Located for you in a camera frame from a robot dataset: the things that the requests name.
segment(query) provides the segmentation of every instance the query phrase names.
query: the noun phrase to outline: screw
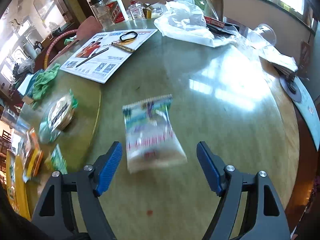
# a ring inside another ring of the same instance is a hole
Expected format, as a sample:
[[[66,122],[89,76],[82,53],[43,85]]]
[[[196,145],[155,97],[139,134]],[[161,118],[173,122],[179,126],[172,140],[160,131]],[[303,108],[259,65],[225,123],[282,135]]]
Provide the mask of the screw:
[[[88,165],[84,166],[83,169],[85,171],[91,171],[93,169],[93,166],[91,164],[88,164]]]
[[[259,171],[259,175],[261,177],[266,177],[267,176],[267,173],[265,171]]]
[[[53,173],[52,173],[52,177],[59,177],[59,175],[60,175],[60,172],[59,171],[54,171]]]
[[[232,166],[232,165],[228,165],[226,167],[226,169],[227,169],[227,171],[234,171],[236,168],[234,166]]]

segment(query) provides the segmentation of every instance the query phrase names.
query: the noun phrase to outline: white bottle with red label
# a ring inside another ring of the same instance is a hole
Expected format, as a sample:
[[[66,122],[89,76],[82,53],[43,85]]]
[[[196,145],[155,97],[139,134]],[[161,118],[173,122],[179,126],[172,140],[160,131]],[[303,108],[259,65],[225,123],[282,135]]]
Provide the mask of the white bottle with red label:
[[[111,19],[114,23],[128,21],[129,17],[125,11],[122,0],[108,0],[106,6],[110,9]]]

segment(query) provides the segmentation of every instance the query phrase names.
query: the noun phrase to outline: green cloth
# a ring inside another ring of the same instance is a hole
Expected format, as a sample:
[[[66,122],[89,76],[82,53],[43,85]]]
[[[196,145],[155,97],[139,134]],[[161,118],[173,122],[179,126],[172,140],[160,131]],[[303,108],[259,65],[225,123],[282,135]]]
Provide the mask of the green cloth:
[[[39,73],[39,75],[36,77],[32,91],[33,100],[37,101],[43,97],[48,88],[50,88],[50,81],[56,77],[59,68],[60,64],[55,64],[52,69]]]

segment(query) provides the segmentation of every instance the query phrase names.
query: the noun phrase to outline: snack package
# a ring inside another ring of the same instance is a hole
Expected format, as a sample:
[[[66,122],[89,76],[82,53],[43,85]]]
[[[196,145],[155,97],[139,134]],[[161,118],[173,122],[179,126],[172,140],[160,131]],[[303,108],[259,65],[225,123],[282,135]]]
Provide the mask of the snack package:
[[[187,162],[169,121],[171,101],[165,95],[122,107],[130,173]]]
[[[78,102],[74,98],[71,89],[69,93],[50,105],[40,123],[40,142],[53,142],[71,122],[77,106]]]
[[[24,142],[21,156],[24,182],[27,182],[38,174],[39,166],[43,157],[43,152],[40,149],[35,129],[32,128],[26,133],[26,135],[26,141]]]
[[[44,164],[49,170],[60,171],[62,174],[68,173],[66,160],[61,154],[59,144],[56,145],[53,152],[44,161]]]

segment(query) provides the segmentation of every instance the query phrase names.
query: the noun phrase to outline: plastic lid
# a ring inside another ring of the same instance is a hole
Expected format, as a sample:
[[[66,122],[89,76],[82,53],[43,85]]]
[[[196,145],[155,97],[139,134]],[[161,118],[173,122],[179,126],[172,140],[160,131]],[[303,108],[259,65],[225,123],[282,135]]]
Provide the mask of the plastic lid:
[[[92,6],[92,5],[95,5],[96,3],[101,2],[101,1],[102,0],[90,0],[89,5]]]

